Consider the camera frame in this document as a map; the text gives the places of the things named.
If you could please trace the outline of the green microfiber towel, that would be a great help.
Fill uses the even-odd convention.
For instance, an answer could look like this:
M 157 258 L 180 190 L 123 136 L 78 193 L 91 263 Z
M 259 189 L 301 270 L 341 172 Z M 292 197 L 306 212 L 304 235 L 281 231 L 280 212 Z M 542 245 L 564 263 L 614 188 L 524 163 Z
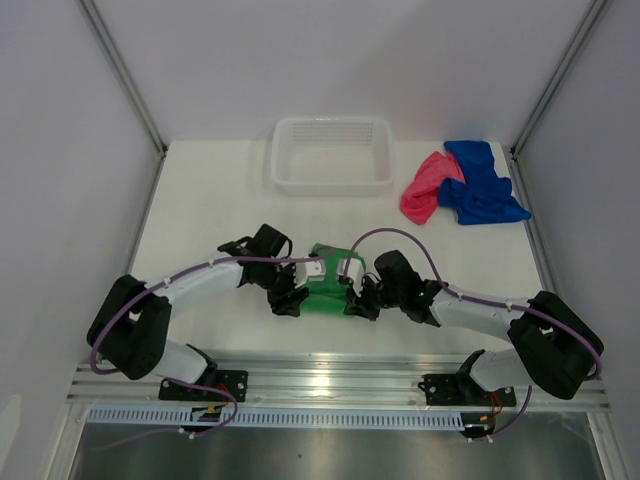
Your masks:
M 322 282 L 313 282 L 305 285 L 309 290 L 309 296 L 301 304 L 300 310 L 302 314 L 343 316 L 349 301 L 348 294 L 360 294 L 362 282 L 360 286 L 353 287 L 352 285 L 342 285 L 338 281 L 338 262 L 341 259 L 348 258 L 349 252 L 349 249 L 332 247 L 320 243 L 316 243 L 312 247 L 309 256 L 321 256 L 325 261 L 327 271 L 326 277 Z M 350 257 L 353 256 L 361 257 L 364 260 L 358 253 L 352 253 Z

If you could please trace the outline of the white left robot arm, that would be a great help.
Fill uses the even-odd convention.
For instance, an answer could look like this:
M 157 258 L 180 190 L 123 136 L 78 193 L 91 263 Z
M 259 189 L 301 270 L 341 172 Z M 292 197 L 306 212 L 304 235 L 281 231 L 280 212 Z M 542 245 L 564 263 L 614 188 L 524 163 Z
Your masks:
M 209 258 L 155 281 L 118 278 L 87 333 L 92 371 L 177 380 L 192 398 L 209 398 L 217 387 L 213 362 L 200 349 L 170 340 L 171 321 L 244 285 L 263 289 L 274 314 L 299 316 L 309 295 L 307 281 L 324 267 L 318 255 L 292 257 L 292 246 L 290 238 L 264 224 L 255 235 L 227 242 Z

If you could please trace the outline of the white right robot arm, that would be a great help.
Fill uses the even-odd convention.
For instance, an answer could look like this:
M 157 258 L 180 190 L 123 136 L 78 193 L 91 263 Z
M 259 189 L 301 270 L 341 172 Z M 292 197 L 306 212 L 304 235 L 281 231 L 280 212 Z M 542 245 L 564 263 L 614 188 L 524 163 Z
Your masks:
M 411 321 L 436 328 L 460 328 L 509 343 L 500 351 L 479 349 L 453 374 L 426 374 L 419 384 L 430 405 L 478 405 L 502 389 L 537 386 L 572 399 L 599 376 L 604 345 L 556 294 L 510 300 L 474 294 L 441 277 L 426 280 L 398 250 L 379 256 L 377 276 L 355 277 L 352 259 L 339 271 L 347 288 L 345 314 L 378 319 L 398 309 Z

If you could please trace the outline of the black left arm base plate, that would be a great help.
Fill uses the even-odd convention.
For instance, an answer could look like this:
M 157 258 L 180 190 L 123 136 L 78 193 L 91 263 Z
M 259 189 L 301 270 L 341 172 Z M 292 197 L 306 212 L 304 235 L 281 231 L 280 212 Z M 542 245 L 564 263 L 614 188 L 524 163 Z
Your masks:
M 245 401 L 248 391 L 248 381 L 249 373 L 246 370 L 208 370 L 196 382 L 201 387 L 207 387 L 207 390 L 185 387 L 170 379 L 163 379 L 158 398 L 162 401 L 178 402 L 228 401 L 226 396 L 212 392 L 211 388 L 214 388 L 232 395 L 238 403 L 242 403 Z

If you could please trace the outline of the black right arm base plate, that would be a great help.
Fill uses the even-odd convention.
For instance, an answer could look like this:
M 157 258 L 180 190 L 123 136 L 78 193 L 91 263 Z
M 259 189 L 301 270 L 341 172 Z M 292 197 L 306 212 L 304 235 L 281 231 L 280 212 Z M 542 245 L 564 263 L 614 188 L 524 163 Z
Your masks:
M 486 390 L 471 378 L 471 367 L 484 354 L 473 352 L 455 373 L 425 374 L 417 388 L 425 395 L 428 406 L 490 407 L 516 406 L 512 387 Z

